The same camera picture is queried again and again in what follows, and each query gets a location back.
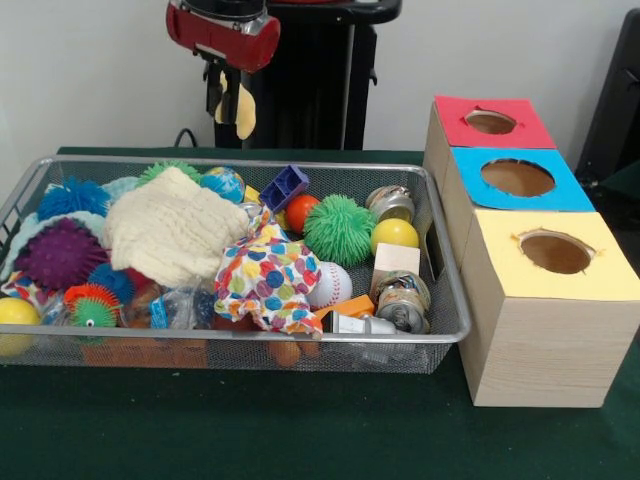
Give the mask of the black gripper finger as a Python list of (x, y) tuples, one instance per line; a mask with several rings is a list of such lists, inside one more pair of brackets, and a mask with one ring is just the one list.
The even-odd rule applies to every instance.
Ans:
[(217, 61), (208, 62), (205, 68), (206, 82), (206, 111), (211, 117), (216, 114), (223, 97), (223, 88), (220, 83), (221, 64)]
[(224, 120), (227, 124), (234, 124), (237, 119), (241, 71), (236, 68), (227, 68), (225, 70), (227, 80), (227, 90), (224, 97)]

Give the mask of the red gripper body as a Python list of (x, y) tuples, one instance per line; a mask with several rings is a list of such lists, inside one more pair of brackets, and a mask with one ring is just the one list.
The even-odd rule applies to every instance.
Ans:
[(247, 73), (268, 65), (281, 33), (264, 1), (170, 1), (165, 21), (181, 47)]

